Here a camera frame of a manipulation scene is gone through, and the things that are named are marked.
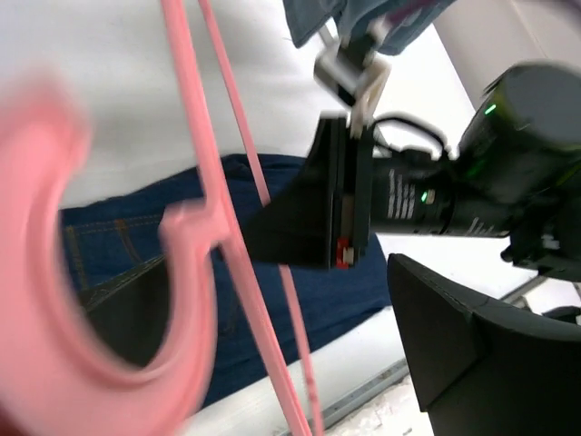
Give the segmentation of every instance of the pink hanger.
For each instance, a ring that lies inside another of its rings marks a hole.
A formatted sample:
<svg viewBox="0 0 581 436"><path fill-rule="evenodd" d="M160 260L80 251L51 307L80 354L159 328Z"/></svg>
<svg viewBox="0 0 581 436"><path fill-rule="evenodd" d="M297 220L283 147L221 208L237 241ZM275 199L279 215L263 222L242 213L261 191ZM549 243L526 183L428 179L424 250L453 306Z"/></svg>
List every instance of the pink hanger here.
<svg viewBox="0 0 581 436"><path fill-rule="evenodd" d="M268 190L208 0L200 0L262 201ZM91 132L67 94L34 80L0 109L0 434L168 436L200 407L216 344L210 249L220 245L262 359L295 435L311 435L241 237L205 104L186 14L162 0L205 200L169 208L160 227L172 277L172 323L137 370L109 352L68 290L58 204ZM291 272L281 267L313 415L323 434L309 344Z"/></svg>

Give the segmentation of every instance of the green indicator light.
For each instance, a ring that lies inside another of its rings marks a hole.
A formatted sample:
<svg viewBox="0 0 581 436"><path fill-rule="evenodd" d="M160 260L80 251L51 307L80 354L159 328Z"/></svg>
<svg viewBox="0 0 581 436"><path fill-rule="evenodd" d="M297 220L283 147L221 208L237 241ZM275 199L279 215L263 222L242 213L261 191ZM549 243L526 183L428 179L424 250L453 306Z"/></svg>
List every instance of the green indicator light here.
<svg viewBox="0 0 581 436"><path fill-rule="evenodd" d="M488 109L486 111L484 111L484 115L488 115L490 114L492 111L494 111L497 108L497 106L495 104L492 104L491 106L488 107Z"/></svg>

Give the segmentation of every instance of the jeans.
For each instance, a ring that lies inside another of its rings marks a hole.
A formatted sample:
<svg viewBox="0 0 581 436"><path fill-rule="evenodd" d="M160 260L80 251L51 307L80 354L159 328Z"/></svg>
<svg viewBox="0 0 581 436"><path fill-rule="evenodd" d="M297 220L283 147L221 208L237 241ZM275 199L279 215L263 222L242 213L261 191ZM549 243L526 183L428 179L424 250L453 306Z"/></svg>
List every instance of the jeans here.
<svg viewBox="0 0 581 436"><path fill-rule="evenodd" d="M298 157L271 154L263 154L260 159L273 195L292 180L304 162ZM222 166L238 219L244 222L261 208L248 160L243 154L229 155L222 159ZM170 203L199 197L202 187L194 168L136 193L62 210L64 257L74 289L82 295L135 265L162 255L157 228L163 210ZM218 253L212 253L212 266L218 344L204 405L266 376L227 266ZM264 263L253 266L285 360L295 362L299 356L278 267ZM365 258L351 270L293 268L292 275L313 351L390 305L386 261L375 235L370 238Z"/></svg>

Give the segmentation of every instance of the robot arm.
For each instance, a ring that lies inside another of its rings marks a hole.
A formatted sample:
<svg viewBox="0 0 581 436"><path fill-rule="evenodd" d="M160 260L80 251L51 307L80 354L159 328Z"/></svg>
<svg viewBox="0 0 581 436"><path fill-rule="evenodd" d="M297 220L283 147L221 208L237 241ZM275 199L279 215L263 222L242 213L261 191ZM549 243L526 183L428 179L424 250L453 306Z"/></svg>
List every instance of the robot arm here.
<svg viewBox="0 0 581 436"><path fill-rule="evenodd" d="M434 129L405 115L373 119L389 74L374 55L385 19L329 45L315 75L351 117L321 117L303 170L245 227L251 257L349 268L370 232L509 238L501 257L546 277L581 281L581 76L557 64L518 64L487 90L448 154ZM440 148L374 157L384 123L406 124Z"/></svg>

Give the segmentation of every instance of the blue denim garment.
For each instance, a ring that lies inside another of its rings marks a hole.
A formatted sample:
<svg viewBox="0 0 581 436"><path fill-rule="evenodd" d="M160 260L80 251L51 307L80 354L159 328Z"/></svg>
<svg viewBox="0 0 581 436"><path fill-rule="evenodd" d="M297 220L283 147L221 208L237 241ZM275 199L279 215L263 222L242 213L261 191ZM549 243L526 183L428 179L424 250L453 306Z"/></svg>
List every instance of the blue denim garment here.
<svg viewBox="0 0 581 436"><path fill-rule="evenodd" d="M335 20L340 35L362 35L369 23L417 0L283 0L293 43L304 45L327 21ZM456 0L434 0L394 27L379 49L398 55Z"/></svg>
<svg viewBox="0 0 581 436"><path fill-rule="evenodd" d="M299 157L270 154L261 155L260 159L272 194L279 192L304 162ZM234 208L243 222L261 207L248 160L246 155L234 154L224 157L222 166ZM191 169L136 193L63 210L64 255L74 288L83 292L162 254L157 228L165 206L201 196L197 171ZM205 405L266 375L228 269L218 253L212 254L212 265L219 335ZM298 352L278 268L255 263L254 271L284 357L288 363L295 362ZM386 261L375 235L370 238L366 257L351 270L293 268L292 274L314 351L391 305Z"/></svg>

